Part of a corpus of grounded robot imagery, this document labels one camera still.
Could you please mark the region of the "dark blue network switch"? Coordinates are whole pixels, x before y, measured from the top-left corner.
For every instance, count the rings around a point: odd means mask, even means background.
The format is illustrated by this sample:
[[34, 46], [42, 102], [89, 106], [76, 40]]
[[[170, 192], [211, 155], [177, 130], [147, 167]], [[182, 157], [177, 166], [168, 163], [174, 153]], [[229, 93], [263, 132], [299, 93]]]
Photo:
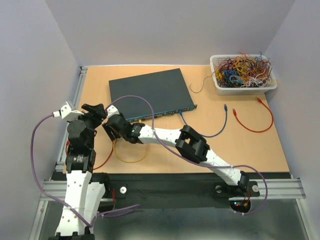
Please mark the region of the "dark blue network switch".
[[194, 104], [179, 68], [119, 78], [109, 81], [111, 101], [129, 122], [193, 111]]

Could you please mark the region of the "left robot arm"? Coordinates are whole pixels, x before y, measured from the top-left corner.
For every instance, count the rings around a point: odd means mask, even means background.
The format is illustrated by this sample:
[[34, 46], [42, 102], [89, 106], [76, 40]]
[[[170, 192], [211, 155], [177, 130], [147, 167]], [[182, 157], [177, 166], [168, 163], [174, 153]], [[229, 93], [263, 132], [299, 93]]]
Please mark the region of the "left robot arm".
[[53, 117], [68, 122], [69, 148], [65, 160], [66, 191], [54, 240], [93, 240], [94, 223], [102, 197], [111, 193], [111, 184], [92, 181], [96, 159], [96, 128], [107, 118], [103, 104], [83, 104], [82, 111], [66, 102]]

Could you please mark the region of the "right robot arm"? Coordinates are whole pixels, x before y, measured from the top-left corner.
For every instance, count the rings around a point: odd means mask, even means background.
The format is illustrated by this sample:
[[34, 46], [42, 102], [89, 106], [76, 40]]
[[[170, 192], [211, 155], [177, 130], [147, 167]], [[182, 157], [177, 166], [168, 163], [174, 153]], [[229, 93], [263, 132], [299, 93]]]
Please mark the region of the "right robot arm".
[[181, 129], [155, 128], [144, 123], [130, 123], [121, 114], [114, 114], [102, 127], [111, 141], [122, 138], [131, 144], [162, 145], [192, 164], [212, 169], [233, 194], [242, 195], [248, 191], [249, 176], [219, 157], [207, 140], [188, 125]]

